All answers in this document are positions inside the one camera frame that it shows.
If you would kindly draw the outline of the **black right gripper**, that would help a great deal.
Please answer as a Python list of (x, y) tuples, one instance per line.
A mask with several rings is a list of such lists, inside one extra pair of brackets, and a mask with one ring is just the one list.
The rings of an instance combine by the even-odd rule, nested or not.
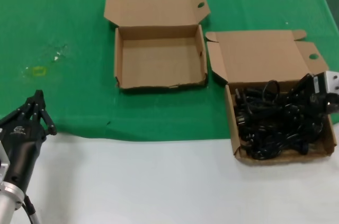
[(317, 104), (325, 114), (338, 113), (338, 74), (306, 74), (292, 89), (291, 94), (315, 92)]

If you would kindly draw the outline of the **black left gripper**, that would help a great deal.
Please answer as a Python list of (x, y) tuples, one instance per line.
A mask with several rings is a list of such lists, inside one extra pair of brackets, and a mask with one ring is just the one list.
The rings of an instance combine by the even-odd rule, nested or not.
[[(38, 123), (41, 119), (46, 130)], [(1, 142), (10, 161), (4, 181), (26, 191), (46, 135), (57, 134), (46, 111), (43, 91), (36, 90), (23, 105), (3, 117), (1, 129)]]

